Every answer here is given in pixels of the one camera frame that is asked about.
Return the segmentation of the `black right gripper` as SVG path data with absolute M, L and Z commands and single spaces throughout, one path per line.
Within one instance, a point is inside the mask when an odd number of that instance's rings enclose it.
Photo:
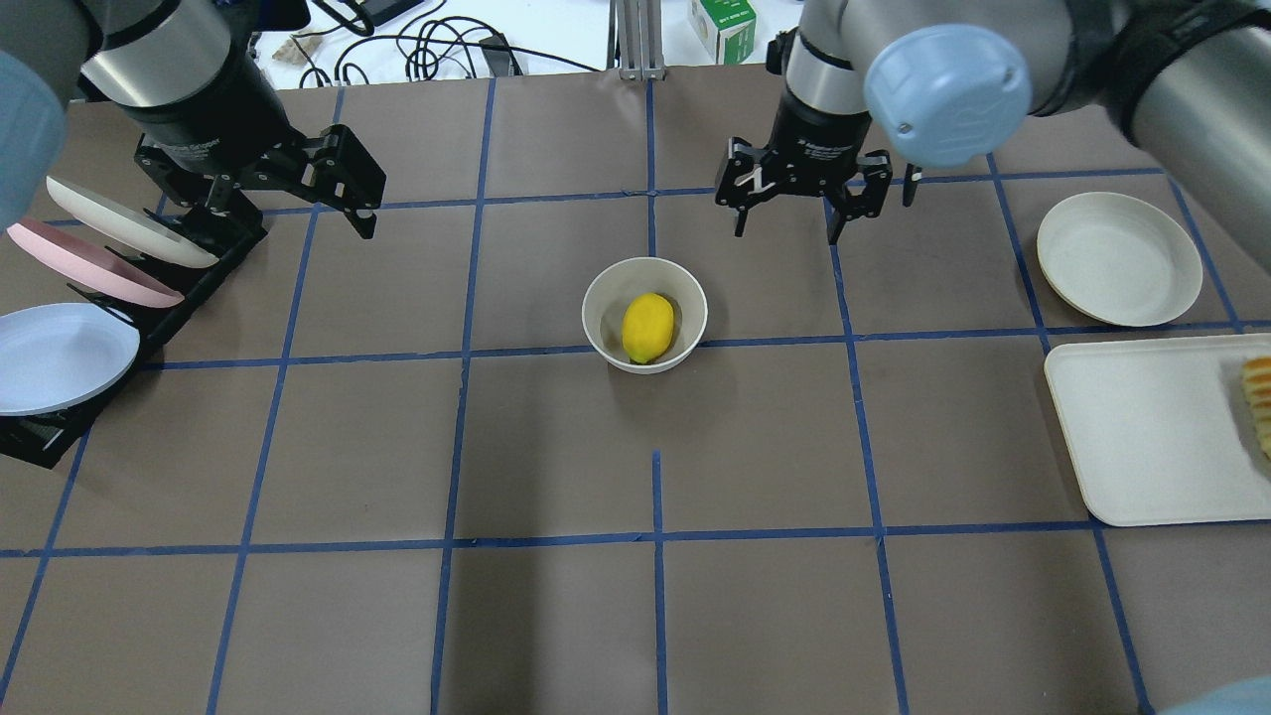
M 858 157 L 871 124 L 871 113 L 827 113 L 783 90 L 766 149 L 755 149 L 744 137 L 726 142 L 714 204 L 733 213 L 733 236 L 744 236 L 750 208 L 777 196 L 822 194 L 833 208 L 829 245 L 839 243 L 848 222 L 878 217 L 894 163 L 885 149 Z M 864 182 L 857 194 L 849 189 L 854 177 Z

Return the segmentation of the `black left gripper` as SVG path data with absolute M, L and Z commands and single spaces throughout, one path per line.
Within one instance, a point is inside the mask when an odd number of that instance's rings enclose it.
M 194 95 L 122 110 L 145 135 L 133 163 L 172 204 L 167 215 L 146 215 L 200 248 L 233 249 L 264 239 L 263 213 L 241 189 L 299 187 L 300 199 L 337 210 L 358 237 L 375 235 L 384 169 L 348 126 L 332 124 L 316 137 L 295 130 L 243 50 L 230 51 Z

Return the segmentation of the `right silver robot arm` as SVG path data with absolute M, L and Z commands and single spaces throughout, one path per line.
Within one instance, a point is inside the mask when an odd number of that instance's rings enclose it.
M 911 204 L 920 169 L 1097 104 L 1267 267 L 1268 39 L 1266 1 L 808 1 L 769 50 L 771 137 L 731 138 L 714 199 L 736 234 L 777 196 L 826 199 L 836 243 L 885 207 L 890 155 L 860 152 L 872 126 L 907 160 Z

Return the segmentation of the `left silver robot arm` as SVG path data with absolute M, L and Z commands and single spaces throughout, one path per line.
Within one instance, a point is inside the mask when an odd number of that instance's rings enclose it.
M 5 1 L 3 222 L 24 217 L 58 163 L 78 91 L 142 131 L 137 163 L 187 210 L 248 217 L 249 192 L 285 192 L 372 237 L 386 177 L 342 124 L 295 128 L 250 36 L 304 29 L 327 1 Z

